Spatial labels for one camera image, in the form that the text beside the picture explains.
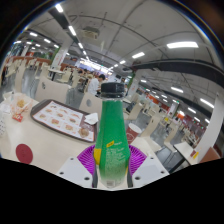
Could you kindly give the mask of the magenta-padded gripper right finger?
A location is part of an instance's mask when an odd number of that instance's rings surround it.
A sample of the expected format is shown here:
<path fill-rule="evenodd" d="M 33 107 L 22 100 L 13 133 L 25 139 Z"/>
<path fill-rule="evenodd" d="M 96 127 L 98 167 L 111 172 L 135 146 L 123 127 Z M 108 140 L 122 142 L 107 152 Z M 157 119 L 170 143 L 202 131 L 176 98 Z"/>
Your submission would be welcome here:
<path fill-rule="evenodd" d="M 130 158 L 127 173 L 129 188 L 140 188 L 169 175 L 156 155 L 146 155 L 140 149 L 130 145 Z"/>

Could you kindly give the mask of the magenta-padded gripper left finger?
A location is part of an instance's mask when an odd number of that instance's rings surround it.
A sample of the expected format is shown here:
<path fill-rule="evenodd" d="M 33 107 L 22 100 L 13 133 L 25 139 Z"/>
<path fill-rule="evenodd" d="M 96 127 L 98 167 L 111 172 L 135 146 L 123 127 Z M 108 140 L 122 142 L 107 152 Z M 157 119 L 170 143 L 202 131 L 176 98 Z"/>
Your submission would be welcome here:
<path fill-rule="evenodd" d="M 69 157 L 56 175 L 85 188 L 96 188 L 98 176 L 93 151 L 94 146 L 89 146 L 77 157 Z"/>

